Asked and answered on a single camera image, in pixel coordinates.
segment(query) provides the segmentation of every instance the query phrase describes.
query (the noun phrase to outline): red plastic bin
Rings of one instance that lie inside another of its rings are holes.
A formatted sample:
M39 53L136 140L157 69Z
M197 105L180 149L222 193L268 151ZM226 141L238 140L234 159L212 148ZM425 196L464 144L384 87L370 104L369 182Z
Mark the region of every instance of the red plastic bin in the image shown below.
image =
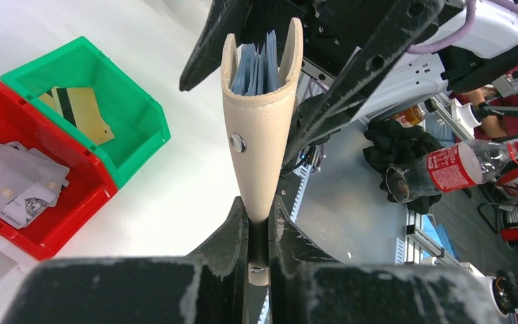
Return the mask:
M15 229L0 219L0 236L38 260L53 257L117 187L94 154L0 82L0 143L19 141L70 168L56 207Z

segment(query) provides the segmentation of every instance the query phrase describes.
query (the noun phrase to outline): storage bin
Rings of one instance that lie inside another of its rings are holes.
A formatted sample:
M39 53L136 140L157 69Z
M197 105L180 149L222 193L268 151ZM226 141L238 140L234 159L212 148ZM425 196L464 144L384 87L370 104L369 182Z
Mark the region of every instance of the storage bin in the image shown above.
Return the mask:
M6 73L1 81L98 156L118 188L170 139L162 107L84 37ZM38 99L55 86L93 87L115 139L95 145Z
M56 207L28 227L15 229L0 219L0 236L38 260L54 256L117 187L102 161L0 82L0 143L21 142L70 168L69 186Z

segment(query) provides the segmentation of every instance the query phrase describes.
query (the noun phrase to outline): black cloth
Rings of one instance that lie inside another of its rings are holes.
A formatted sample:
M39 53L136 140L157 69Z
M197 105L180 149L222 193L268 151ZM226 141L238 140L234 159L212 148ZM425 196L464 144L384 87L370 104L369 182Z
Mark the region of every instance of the black cloth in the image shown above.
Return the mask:
M382 176L380 189L388 192L386 187L386 171L393 165L414 162L424 155L442 148L440 142L424 131L420 126L404 128L395 120L371 121L364 137L371 140L374 146L363 150L364 158L370 166ZM424 196L406 204L409 210L420 214L427 214L430 206L442 198ZM388 201L396 200L388 192Z

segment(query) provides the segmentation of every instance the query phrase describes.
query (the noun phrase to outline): green plastic bin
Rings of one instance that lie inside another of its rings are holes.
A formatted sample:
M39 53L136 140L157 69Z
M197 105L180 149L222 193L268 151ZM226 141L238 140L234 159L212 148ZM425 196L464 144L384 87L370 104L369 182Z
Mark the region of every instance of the green plastic bin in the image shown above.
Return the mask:
M170 139L162 107L85 37L6 73L1 81L100 158L118 188ZM38 99L54 86L93 87L115 138L95 145Z

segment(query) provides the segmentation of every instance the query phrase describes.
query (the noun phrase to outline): gold card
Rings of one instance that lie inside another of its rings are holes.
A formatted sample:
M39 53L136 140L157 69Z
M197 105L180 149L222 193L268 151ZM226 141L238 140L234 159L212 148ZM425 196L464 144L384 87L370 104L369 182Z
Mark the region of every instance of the gold card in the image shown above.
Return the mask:
M46 91L43 93L39 99L45 103L47 106L49 106L52 110L57 111L57 108L55 106L55 100L53 98L53 89L50 89L49 91Z
M51 91L56 111L93 143L100 145L114 139L114 133L100 114L94 89L53 88Z

